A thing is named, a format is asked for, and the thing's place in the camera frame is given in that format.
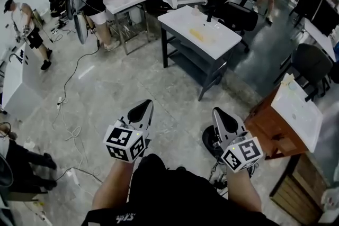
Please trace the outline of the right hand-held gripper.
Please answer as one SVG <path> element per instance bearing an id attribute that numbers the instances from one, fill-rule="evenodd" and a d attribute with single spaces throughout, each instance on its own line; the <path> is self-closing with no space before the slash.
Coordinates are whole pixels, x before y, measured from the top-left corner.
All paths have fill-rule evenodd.
<path id="1" fill-rule="evenodd" d="M 212 119 L 217 146 L 221 149 L 217 159 L 233 173 L 252 167 L 263 157 L 258 138 L 245 131 L 244 123 L 238 115 L 215 107 Z"/>

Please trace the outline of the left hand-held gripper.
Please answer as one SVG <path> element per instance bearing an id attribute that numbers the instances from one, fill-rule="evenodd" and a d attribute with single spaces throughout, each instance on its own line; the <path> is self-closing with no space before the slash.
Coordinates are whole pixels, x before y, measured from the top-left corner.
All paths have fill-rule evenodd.
<path id="1" fill-rule="evenodd" d="M 144 156 L 151 142 L 148 128 L 153 111 L 153 101 L 142 100 L 134 103 L 128 112 L 128 119 L 122 116 L 109 125 L 103 143 L 112 158 L 132 163 Z"/>

